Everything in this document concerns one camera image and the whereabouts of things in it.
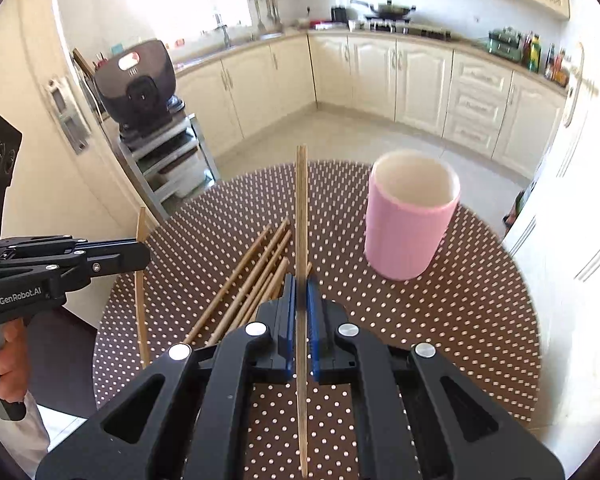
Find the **person's left hand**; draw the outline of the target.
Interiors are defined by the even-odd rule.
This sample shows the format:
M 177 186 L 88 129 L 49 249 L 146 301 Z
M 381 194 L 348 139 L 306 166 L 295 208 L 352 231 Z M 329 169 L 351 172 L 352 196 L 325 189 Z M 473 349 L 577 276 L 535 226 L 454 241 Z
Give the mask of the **person's left hand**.
M 0 399 L 22 402 L 29 389 L 30 361 L 27 331 L 22 318 L 3 325 L 4 346 L 0 350 Z

